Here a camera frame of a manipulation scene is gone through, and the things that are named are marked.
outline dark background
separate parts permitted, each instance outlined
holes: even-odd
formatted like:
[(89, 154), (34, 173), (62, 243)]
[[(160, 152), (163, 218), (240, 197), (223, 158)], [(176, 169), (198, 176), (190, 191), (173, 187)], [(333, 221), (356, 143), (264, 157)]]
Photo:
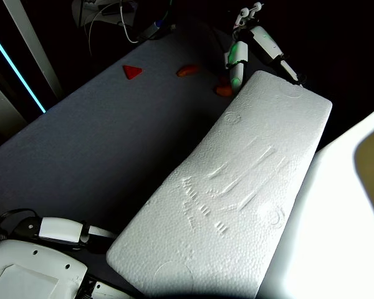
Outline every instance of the dark background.
[[(93, 57), (90, 57), (84, 31), (77, 29), (72, 18), (72, 0), (50, 4), (40, 0), (21, 2), (65, 94), (79, 88), (135, 47), (126, 41), (120, 26), (96, 22), (92, 30)], [(160, 19), (168, 7), (168, 0), (139, 2), (134, 28), (137, 32), (152, 20)], [(258, 14), (262, 25), (289, 55), (291, 66), (307, 76), (305, 87), (333, 103), (321, 148), (374, 110), (374, 3), (357, 6), (345, 1), (263, 2), (264, 8)], [(173, 0), (168, 22), (177, 23), (185, 16), (194, 16), (230, 34), (239, 10), (254, 3)], [(11, 26), (8, 20), (8, 16), (0, 14), (0, 31)], [(10, 52), (11, 39), (7, 41)], [(12, 51), (18, 52), (19, 37), (14, 38), (13, 43)], [(36, 88), (44, 89), (43, 85), (38, 84)], [(53, 105), (52, 99), (49, 100), (50, 106)]]

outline red triangle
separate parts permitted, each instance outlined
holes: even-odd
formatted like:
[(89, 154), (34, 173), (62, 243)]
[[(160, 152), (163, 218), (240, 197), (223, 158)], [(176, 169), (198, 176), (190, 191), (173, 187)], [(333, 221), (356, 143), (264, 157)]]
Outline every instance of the red triangle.
[(139, 67), (131, 67), (129, 65), (124, 65), (123, 70), (125, 71), (125, 75), (127, 79), (131, 80), (137, 75), (140, 75), (143, 72), (143, 69)]

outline led light strip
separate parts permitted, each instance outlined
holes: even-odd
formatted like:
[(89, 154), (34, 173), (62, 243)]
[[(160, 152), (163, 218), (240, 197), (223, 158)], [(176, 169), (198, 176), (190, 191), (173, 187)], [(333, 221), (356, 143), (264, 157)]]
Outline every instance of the led light strip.
[(37, 99), (37, 97), (35, 96), (35, 94), (33, 93), (33, 91), (31, 90), (31, 88), (29, 87), (29, 85), (26, 83), (24, 77), (18, 71), (17, 67), (14, 65), (14, 63), (11, 60), (11, 58), (8, 56), (7, 52), (4, 50), (4, 48), (2, 47), (1, 44), (0, 44), (0, 52), (2, 53), (2, 55), (4, 56), (4, 58), (7, 60), (8, 64), (11, 66), (12, 70), (14, 71), (14, 73), (18, 76), (19, 80), (25, 86), (26, 90), (29, 92), (29, 94), (31, 95), (31, 97), (34, 99), (34, 101), (36, 102), (37, 106), (39, 106), (39, 108), (42, 110), (42, 112), (45, 113), (46, 110), (43, 108), (42, 104), (39, 102), (39, 100)]

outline foam packaging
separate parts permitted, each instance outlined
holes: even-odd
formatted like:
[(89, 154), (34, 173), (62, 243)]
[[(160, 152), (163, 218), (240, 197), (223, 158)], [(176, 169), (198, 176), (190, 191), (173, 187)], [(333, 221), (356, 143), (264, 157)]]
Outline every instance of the foam packaging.
[(255, 297), (331, 106), (256, 72), (119, 235), (108, 264), (149, 296)]

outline white cable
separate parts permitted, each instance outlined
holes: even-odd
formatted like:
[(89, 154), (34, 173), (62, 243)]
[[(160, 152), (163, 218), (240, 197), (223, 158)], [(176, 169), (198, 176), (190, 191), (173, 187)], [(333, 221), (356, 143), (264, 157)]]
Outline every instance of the white cable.
[(96, 13), (95, 16), (94, 16), (94, 18), (92, 19), (92, 23), (91, 23), (91, 25), (90, 25), (90, 29), (89, 29), (89, 51), (90, 51), (90, 56), (93, 56), (93, 54), (92, 54), (92, 49), (91, 49), (91, 47), (90, 47), (90, 35), (91, 35), (91, 33), (92, 33), (93, 23), (94, 23), (96, 17), (97, 17), (101, 12), (103, 12), (104, 9), (106, 9), (107, 7), (110, 7), (111, 5), (114, 5), (114, 4), (118, 4), (118, 2), (108, 4), (108, 5), (105, 6), (102, 10), (100, 10), (98, 13)]
[(120, 19), (122, 20), (122, 26), (123, 26), (123, 29), (125, 30), (125, 35), (126, 35), (126, 38), (129, 42), (131, 42), (132, 44), (137, 44), (138, 41), (133, 41), (129, 38), (129, 35), (127, 34), (127, 30), (126, 30), (126, 24), (125, 22), (123, 21), (123, 12), (122, 12), (122, 2), (121, 2), (121, 5), (120, 5)]

